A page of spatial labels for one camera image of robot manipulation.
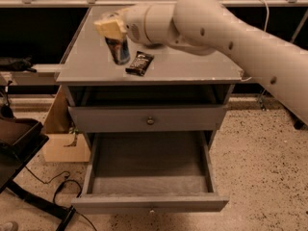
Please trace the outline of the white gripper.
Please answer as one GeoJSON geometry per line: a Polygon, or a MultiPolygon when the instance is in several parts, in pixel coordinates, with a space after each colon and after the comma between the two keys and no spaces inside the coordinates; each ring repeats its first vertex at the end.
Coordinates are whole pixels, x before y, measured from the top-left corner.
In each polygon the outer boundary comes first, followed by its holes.
{"type": "Polygon", "coordinates": [[[173,46],[179,39],[173,12],[174,5],[138,4],[102,13],[102,19],[96,20],[94,27],[100,36],[107,39],[122,40],[127,35],[134,43],[173,46]]]}

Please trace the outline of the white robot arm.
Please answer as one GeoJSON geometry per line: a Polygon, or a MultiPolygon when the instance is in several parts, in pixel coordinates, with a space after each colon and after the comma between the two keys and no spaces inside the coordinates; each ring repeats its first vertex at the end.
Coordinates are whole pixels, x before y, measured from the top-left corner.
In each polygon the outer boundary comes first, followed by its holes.
{"type": "Polygon", "coordinates": [[[308,51],[248,25],[218,0],[137,4],[102,14],[94,26],[107,39],[195,55],[217,50],[308,123],[308,51]]]}

